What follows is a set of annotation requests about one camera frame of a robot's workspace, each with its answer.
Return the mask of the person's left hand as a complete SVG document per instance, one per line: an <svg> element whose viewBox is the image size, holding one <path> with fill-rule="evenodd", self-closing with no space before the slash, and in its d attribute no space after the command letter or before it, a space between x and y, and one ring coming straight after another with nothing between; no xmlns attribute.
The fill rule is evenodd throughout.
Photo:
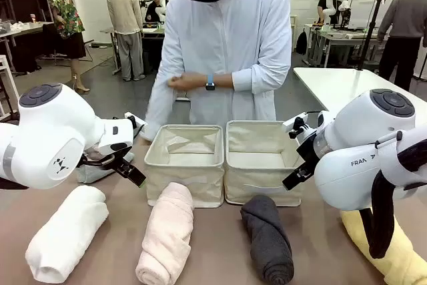
<svg viewBox="0 0 427 285"><path fill-rule="evenodd" d="M178 91L189 91L191 89L191 81L186 77L172 77L167 82L168 87Z"/></svg>

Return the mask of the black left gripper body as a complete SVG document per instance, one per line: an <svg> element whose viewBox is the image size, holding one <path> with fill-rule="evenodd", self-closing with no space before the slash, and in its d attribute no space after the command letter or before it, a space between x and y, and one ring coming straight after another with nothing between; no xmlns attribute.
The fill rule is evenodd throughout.
<svg viewBox="0 0 427 285"><path fill-rule="evenodd" d="M108 152L106 156L91 148L82 154L79 166L87 165L99 167L103 170L131 170L130 161L125 159L131 150L131 146L126 147L125 144L119 144L119 146L121 149Z"/></svg>

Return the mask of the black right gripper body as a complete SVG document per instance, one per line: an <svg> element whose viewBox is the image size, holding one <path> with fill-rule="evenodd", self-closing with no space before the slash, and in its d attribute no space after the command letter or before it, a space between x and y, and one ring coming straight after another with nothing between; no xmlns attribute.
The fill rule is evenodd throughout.
<svg viewBox="0 0 427 285"><path fill-rule="evenodd" d="M299 143L296 151L309 166L316 166L320 160L314 149L316 136L316 131L303 131L296 138Z"/></svg>

